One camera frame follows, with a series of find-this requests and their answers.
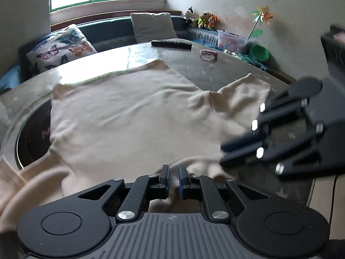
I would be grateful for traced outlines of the cream beige shirt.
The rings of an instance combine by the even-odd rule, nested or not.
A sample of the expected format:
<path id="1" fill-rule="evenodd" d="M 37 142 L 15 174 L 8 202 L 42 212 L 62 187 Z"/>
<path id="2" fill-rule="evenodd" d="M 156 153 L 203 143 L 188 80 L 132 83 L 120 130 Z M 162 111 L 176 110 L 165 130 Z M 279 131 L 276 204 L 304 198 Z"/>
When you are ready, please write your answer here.
<path id="1" fill-rule="evenodd" d="M 35 206 L 112 178 L 132 182 L 163 164 L 228 178 L 220 145 L 249 130 L 270 90 L 248 74 L 203 91 L 162 60 L 56 85 L 47 153 L 21 171 L 1 160 L 1 232 L 14 231 Z"/>

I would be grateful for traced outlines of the black remote control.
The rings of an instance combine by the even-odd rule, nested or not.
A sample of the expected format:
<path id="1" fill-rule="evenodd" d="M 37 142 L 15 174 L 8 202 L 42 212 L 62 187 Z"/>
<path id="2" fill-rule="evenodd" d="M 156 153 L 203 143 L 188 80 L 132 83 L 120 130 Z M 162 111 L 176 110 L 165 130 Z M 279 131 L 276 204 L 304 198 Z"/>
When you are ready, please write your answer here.
<path id="1" fill-rule="evenodd" d="M 162 47 L 168 49 L 181 49 L 181 50 L 191 50 L 192 44 L 184 41 L 175 40 L 152 40 L 151 45 L 153 47 Z"/>

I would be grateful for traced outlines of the crumpled clothes pile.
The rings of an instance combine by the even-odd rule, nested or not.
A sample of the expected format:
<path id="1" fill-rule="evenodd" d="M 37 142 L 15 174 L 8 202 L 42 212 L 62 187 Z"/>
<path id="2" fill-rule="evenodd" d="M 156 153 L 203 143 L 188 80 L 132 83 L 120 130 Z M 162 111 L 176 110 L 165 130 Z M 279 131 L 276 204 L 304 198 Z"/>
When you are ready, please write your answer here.
<path id="1" fill-rule="evenodd" d="M 268 67 L 261 64 L 260 62 L 258 62 L 254 57 L 250 56 L 250 55 L 246 55 L 246 54 L 236 54 L 235 52 L 230 52 L 229 50 L 227 49 L 224 49 L 223 51 L 224 53 L 234 57 L 234 58 L 237 58 L 239 60 L 242 60 L 244 62 L 246 62 L 247 64 L 251 64 L 252 66 L 255 66 L 263 71 L 267 71 L 268 70 Z"/>

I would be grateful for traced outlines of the pink hair scrunchie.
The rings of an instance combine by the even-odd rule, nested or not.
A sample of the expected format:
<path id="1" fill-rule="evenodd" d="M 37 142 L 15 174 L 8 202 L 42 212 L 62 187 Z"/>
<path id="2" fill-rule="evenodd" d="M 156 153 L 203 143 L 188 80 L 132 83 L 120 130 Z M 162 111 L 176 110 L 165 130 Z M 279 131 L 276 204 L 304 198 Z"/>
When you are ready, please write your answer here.
<path id="1" fill-rule="evenodd" d="M 218 52 L 209 49 L 202 49 L 199 52 L 200 58 L 208 62 L 217 62 Z"/>

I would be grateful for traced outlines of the black white plush toy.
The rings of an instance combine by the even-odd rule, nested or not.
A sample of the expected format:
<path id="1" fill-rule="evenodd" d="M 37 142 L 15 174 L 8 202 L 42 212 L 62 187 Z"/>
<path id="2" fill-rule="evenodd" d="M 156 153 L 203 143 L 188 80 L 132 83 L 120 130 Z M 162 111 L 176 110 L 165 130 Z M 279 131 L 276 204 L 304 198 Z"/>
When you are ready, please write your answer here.
<path id="1" fill-rule="evenodd" d="M 184 19 L 186 20 L 187 24 L 193 26 L 196 17 L 194 15 L 193 7 L 188 7 L 183 13 Z"/>

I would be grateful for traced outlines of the yellow brown plush toy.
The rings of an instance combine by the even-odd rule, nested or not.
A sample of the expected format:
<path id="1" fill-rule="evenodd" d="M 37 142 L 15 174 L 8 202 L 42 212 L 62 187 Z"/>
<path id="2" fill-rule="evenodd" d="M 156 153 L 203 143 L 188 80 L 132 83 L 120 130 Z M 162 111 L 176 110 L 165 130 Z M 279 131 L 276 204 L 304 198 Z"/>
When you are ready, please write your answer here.
<path id="1" fill-rule="evenodd" d="M 199 29 L 207 29 L 210 16 L 209 12 L 201 13 L 198 17 L 197 27 Z"/>

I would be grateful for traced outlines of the colourful paper pinwheel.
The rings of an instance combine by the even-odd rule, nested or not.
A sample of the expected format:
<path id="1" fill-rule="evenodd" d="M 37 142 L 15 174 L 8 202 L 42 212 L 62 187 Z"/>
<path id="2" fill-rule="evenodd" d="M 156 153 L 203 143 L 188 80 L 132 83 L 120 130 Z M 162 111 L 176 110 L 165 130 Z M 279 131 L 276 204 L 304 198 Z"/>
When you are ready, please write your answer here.
<path id="1" fill-rule="evenodd" d="M 253 27 L 247 36 L 247 40 L 259 38 L 263 35 L 264 31 L 261 28 L 262 24 L 269 25 L 274 17 L 268 6 L 258 6 L 255 11 L 253 11 Z"/>

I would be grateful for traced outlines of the plain beige pillow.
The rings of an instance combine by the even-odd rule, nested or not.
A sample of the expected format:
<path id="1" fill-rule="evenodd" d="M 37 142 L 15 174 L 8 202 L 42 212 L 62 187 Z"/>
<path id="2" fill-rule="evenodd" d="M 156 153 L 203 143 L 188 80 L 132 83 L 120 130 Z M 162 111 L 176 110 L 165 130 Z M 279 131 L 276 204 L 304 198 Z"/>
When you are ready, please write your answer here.
<path id="1" fill-rule="evenodd" d="M 177 38 L 170 13 L 132 13 L 130 17 L 137 43 Z"/>

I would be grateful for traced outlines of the clear plastic storage box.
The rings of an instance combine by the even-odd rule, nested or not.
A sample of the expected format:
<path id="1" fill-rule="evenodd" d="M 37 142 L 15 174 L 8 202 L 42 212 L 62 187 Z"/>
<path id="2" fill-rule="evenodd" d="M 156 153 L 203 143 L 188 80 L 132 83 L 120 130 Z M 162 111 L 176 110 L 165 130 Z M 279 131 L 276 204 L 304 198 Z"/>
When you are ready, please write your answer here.
<path id="1" fill-rule="evenodd" d="M 246 50 L 247 39 L 228 31 L 218 30 L 217 46 L 221 50 L 228 50 L 238 54 Z"/>

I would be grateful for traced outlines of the round black induction cooktop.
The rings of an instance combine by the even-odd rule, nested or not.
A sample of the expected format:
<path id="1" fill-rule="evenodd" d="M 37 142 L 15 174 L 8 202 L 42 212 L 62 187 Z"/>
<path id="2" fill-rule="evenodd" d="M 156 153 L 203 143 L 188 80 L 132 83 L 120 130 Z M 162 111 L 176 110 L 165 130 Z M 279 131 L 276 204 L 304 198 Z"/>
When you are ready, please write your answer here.
<path id="1" fill-rule="evenodd" d="M 52 100 L 46 99 L 29 112 L 15 144 L 16 163 L 24 169 L 42 158 L 50 147 Z"/>

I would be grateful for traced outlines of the butterfly print pillow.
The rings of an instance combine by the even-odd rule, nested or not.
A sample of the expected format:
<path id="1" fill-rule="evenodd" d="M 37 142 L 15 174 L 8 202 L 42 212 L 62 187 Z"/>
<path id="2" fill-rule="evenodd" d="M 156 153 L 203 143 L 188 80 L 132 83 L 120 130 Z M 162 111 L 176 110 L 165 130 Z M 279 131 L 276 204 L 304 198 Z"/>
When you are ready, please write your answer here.
<path id="1" fill-rule="evenodd" d="M 26 62 L 31 75 L 36 76 L 96 53 L 96 49 L 82 31 L 72 24 L 35 45 L 26 53 Z"/>

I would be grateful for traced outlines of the green plastic bowl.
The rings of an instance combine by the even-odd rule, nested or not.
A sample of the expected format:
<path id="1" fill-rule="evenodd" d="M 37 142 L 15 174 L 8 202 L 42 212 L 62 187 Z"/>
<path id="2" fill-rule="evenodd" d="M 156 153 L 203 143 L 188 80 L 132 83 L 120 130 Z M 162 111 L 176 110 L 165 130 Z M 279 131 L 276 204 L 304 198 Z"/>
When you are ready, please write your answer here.
<path id="1" fill-rule="evenodd" d="M 270 59 L 270 54 L 268 50 L 258 44 L 253 44 L 251 46 L 250 55 L 261 63 L 266 63 Z"/>

